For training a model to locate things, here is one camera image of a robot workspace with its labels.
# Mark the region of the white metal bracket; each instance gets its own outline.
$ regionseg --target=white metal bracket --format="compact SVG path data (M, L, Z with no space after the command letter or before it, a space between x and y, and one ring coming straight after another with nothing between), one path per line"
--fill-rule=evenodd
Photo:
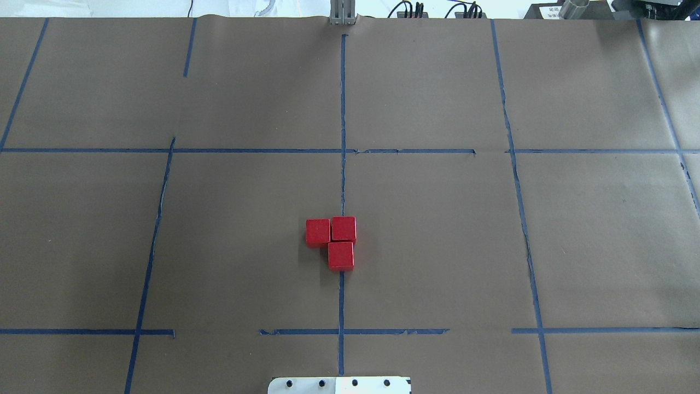
M355 22L355 0L330 0L330 24L354 25Z
M267 394L411 394L411 378L403 376L339 376L275 378Z

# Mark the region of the cube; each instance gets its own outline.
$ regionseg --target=cube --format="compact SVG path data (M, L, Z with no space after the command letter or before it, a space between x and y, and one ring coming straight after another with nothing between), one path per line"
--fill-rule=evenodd
M328 244L328 268L336 272L352 271L355 268L352 242L331 242Z
M355 243L357 240L357 225L354 216L333 217L331 239L335 241L349 241Z
M330 242L330 220L307 220L307 246L314 249L327 247Z

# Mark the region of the red cube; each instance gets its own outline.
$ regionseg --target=red cube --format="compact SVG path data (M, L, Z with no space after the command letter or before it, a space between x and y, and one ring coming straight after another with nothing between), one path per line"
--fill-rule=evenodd
M355 268L352 242L331 242L328 244L328 268L336 272L352 271Z
M315 249L327 247L330 242L330 220L307 220L307 246Z
M332 237L335 241L349 241L355 243L357 240L357 225L354 216L334 216L332 222Z

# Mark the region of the red block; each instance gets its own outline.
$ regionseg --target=red block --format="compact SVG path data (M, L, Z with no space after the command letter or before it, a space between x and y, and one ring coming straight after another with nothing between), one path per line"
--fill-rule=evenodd
M334 216L332 223L333 241L342 240L355 243L357 240L357 224L354 216Z
M308 219L307 220L307 246L319 249L327 247L330 242L330 220L329 219Z
M331 242L328 244L328 268L337 272L352 271L355 268L352 242Z

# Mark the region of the metal cylinder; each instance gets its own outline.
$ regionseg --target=metal cylinder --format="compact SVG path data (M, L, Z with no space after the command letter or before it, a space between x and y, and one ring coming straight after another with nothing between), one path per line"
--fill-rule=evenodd
M563 19L578 19L581 18L589 0L564 0L564 4L559 10L559 16Z

